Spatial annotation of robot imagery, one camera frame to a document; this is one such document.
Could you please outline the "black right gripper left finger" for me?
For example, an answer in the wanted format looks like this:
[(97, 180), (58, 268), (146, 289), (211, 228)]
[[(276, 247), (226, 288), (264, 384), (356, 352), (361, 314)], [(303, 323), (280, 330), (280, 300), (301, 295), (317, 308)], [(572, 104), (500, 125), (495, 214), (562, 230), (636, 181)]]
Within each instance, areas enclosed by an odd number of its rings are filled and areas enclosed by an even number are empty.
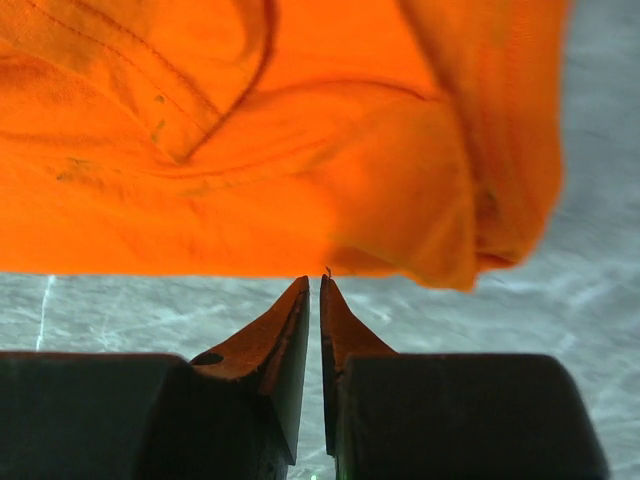
[(310, 285), (192, 360), (1, 355), (5, 479), (283, 479), (297, 457)]

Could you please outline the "orange t-shirt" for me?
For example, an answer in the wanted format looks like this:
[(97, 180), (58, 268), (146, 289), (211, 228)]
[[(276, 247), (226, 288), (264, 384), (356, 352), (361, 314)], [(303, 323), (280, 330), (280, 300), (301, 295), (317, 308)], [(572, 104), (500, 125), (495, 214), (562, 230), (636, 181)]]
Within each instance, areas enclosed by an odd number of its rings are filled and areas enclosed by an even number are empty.
[(568, 1), (5, 1), (1, 268), (468, 291), (559, 196)]

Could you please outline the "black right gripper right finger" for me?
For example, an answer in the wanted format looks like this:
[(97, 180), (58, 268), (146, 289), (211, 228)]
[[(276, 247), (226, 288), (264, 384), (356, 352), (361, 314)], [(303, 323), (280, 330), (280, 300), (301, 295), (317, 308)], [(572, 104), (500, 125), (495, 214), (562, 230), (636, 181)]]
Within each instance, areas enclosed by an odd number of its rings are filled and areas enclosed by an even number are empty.
[(394, 351), (320, 287), (327, 453), (340, 479), (606, 479), (579, 389), (554, 357)]

